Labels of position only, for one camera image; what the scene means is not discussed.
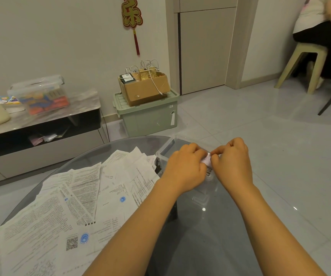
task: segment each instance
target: plastic stool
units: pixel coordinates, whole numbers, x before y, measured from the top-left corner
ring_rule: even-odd
[[[287,66],[285,67],[282,75],[280,76],[278,83],[275,85],[275,88],[280,88],[287,78],[290,77],[293,70],[298,65],[304,53],[317,53],[317,59],[315,62],[314,71],[312,72],[312,77],[310,85],[308,87],[308,93],[313,94],[316,90],[319,78],[321,75],[322,68],[328,55],[328,49],[324,46],[319,46],[312,43],[298,43],[296,50],[293,52],[292,57],[290,58]]]

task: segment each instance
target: round glass tabletop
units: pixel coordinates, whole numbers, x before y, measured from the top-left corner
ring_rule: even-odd
[[[104,162],[116,150],[131,152],[136,146],[154,155],[167,140],[165,136],[139,136],[113,141],[72,159],[51,175]],[[34,201],[42,184],[26,195],[5,222]],[[164,225],[147,274],[262,275],[241,213],[227,191],[218,182],[203,206],[192,200],[193,192],[177,200],[178,218]]]

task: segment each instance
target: transparent storage box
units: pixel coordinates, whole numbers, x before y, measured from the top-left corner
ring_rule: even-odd
[[[162,170],[165,169],[168,163],[169,157],[173,154],[173,152],[178,151],[185,144],[196,143],[201,148],[205,149],[208,152],[211,152],[212,147],[208,144],[202,143],[202,141],[188,139],[183,136],[175,135],[172,136],[157,152],[156,156],[159,159],[159,164]],[[193,192],[192,200],[201,205],[206,206],[209,202],[210,196],[215,192],[217,188],[218,180],[215,176],[214,171],[207,175],[205,181],[201,183],[198,187],[195,188],[195,192]]]
[[[7,94],[15,96],[31,115],[70,105],[60,75],[48,76],[13,84]]]

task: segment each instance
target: black pants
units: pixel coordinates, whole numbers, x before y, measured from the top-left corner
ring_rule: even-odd
[[[293,34],[293,38],[300,43],[319,44],[328,48],[328,56],[321,77],[331,79],[331,22],[325,21],[315,27],[297,32]]]

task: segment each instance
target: storage box with colorful contents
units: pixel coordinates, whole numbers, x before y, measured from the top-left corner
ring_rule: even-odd
[[[8,95],[15,96],[31,114],[39,114],[70,105],[59,75],[13,84]]]

